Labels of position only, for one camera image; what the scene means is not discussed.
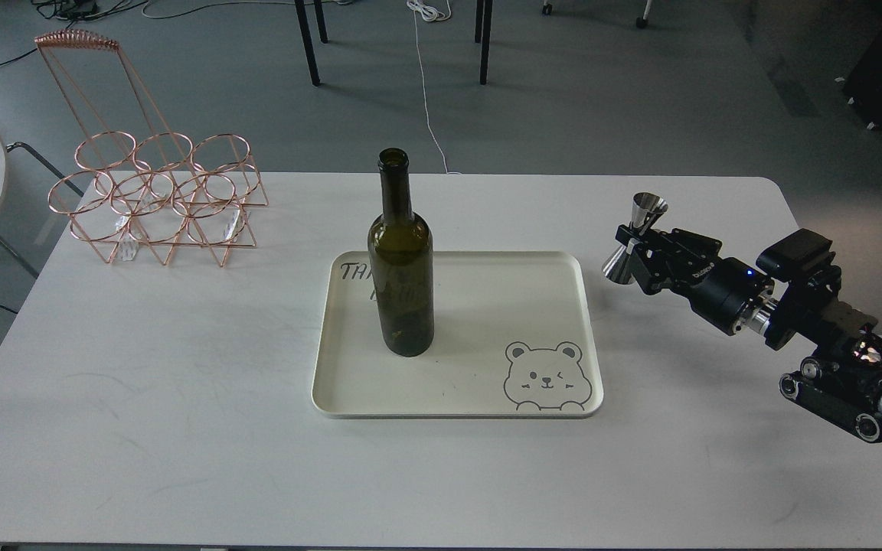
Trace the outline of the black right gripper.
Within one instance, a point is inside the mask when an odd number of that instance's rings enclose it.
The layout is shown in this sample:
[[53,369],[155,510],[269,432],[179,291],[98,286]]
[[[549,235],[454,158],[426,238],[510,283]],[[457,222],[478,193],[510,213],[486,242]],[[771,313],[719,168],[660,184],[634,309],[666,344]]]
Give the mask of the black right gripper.
[[624,248],[620,285],[636,282],[646,295],[671,290],[724,334],[733,335],[763,306],[775,283],[736,258],[721,258],[721,241],[686,230],[669,233],[620,224]]

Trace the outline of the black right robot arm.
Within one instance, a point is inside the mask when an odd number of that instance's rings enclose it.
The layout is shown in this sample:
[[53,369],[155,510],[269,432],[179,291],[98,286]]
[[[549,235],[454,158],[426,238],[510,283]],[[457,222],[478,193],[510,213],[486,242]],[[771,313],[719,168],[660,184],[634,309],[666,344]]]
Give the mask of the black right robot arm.
[[882,337],[876,318],[839,299],[842,272],[830,240],[796,230],[756,266],[721,258],[720,241],[685,230],[623,224],[616,240],[642,292],[667,289],[725,334],[749,328],[773,350],[795,335],[811,341],[815,351],[781,377],[781,394],[864,442],[882,442]]

